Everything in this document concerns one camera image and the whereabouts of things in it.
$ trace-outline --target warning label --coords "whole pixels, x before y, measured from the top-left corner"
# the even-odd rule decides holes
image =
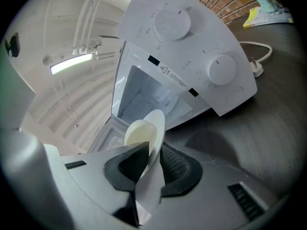
[[[165,73],[167,69],[168,69],[168,67],[161,67],[161,70],[162,70],[163,73]]]
[[[165,74],[166,77],[168,77],[172,82],[176,83],[178,87],[180,87],[182,90],[187,90],[187,85],[183,82],[183,80],[173,71],[168,69]]]

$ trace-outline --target ceiling light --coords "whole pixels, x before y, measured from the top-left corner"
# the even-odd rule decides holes
[[[79,64],[87,60],[91,60],[92,56],[93,56],[92,54],[87,54],[87,55],[82,55],[82,56],[78,56],[72,59],[65,60],[57,65],[50,67],[51,74],[54,75],[68,67],[74,66],[76,64]]]

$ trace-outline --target dial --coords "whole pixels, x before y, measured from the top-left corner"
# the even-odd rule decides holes
[[[186,11],[177,7],[160,10],[154,19],[155,34],[161,41],[183,39],[191,28],[191,19]]]
[[[207,61],[205,71],[211,82],[226,85],[236,75],[236,63],[230,56],[217,54]]]

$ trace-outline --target power cord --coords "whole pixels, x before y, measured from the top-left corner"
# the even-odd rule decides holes
[[[270,45],[267,44],[261,44],[261,43],[256,43],[256,42],[239,42],[240,44],[252,44],[252,45],[258,45],[258,46],[262,46],[262,47],[266,47],[269,49],[269,52],[262,58],[258,59],[258,60],[252,60],[252,62],[250,62],[250,67],[254,73],[254,77],[259,77],[262,73],[263,73],[263,67],[260,64],[260,62],[263,62],[264,60],[266,60],[273,52],[272,47]]]

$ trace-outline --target control panel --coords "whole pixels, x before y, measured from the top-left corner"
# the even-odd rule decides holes
[[[257,92],[242,47],[196,0],[132,0],[117,35],[175,72],[218,115]]]

